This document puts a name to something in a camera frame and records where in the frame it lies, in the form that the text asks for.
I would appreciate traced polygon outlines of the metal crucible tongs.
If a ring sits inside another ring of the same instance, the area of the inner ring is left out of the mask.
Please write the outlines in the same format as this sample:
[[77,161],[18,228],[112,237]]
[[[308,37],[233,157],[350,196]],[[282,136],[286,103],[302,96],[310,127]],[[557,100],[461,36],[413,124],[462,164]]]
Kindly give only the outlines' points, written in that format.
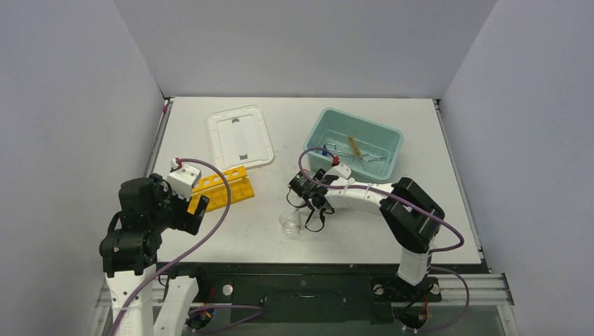
[[[344,152],[344,154],[345,154],[344,156],[353,158],[352,151],[350,151],[350,152],[343,151],[343,150],[341,150],[341,151]],[[363,160],[364,162],[377,162],[377,161],[384,161],[387,159],[385,156],[376,156],[374,154],[365,153],[363,151],[362,151],[362,153],[363,153],[363,158],[361,160]]]

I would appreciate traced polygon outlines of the brown test tube brush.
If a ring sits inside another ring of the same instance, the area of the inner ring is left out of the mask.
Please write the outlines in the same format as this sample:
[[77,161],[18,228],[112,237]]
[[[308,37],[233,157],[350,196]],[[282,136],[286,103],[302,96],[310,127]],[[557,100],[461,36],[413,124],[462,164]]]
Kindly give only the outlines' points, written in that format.
[[349,135],[347,137],[347,141],[348,141],[348,144],[352,150],[353,157],[361,160],[363,158],[363,153],[361,152],[361,149],[360,149],[359,145],[357,144],[356,139],[353,136]]

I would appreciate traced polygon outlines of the teal plastic bin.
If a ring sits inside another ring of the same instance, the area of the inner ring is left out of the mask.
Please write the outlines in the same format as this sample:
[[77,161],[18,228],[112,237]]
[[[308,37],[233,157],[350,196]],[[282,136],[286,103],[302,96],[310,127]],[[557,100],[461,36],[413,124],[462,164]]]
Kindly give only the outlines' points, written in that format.
[[391,179],[396,159],[403,145],[403,133],[392,127],[353,115],[334,108],[324,109],[303,148],[321,148],[324,144],[335,144],[340,151],[351,151],[347,137],[353,136],[361,151],[387,159],[377,162],[364,162],[354,157],[339,157],[340,162],[352,170],[357,181],[385,183]]

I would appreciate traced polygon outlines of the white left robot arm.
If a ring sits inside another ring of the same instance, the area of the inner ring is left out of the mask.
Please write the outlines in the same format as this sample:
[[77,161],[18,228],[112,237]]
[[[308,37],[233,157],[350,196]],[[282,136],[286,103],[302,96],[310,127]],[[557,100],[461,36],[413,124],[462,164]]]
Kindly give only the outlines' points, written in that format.
[[152,335],[153,311],[149,284],[156,275],[158,249],[167,229],[196,235],[210,199],[176,195],[158,174],[121,184],[121,210],[114,214],[99,245],[102,269],[111,292],[113,324],[110,335]]

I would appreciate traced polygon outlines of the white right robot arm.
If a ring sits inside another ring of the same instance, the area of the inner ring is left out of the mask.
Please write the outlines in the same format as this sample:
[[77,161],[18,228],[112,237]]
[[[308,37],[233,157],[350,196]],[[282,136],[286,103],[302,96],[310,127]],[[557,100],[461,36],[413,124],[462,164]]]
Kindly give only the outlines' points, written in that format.
[[310,209],[350,209],[382,216],[402,248],[396,292],[412,299],[423,289],[434,240],[445,217],[442,208],[411,178],[389,184],[361,183],[344,164],[314,175],[298,172],[289,188]]

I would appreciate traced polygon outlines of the small glass beaker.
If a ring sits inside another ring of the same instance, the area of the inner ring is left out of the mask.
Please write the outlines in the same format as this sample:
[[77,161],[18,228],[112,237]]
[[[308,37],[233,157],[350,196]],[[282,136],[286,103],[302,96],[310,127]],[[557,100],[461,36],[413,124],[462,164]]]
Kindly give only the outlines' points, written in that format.
[[301,230],[301,215],[297,209],[286,210],[279,216],[279,224],[282,226],[283,233],[289,236],[295,236]]

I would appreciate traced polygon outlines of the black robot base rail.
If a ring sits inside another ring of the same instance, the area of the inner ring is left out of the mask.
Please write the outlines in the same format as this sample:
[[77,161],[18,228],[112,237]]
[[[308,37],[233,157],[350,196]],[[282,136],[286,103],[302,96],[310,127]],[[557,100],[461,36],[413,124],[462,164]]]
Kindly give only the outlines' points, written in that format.
[[256,312],[262,323],[392,323],[415,319],[440,302],[438,280],[419,285],[397,277],[397,264],[273,264],[181,262],[165,271],[196,275],[195,303],[230,304],[232,322]]

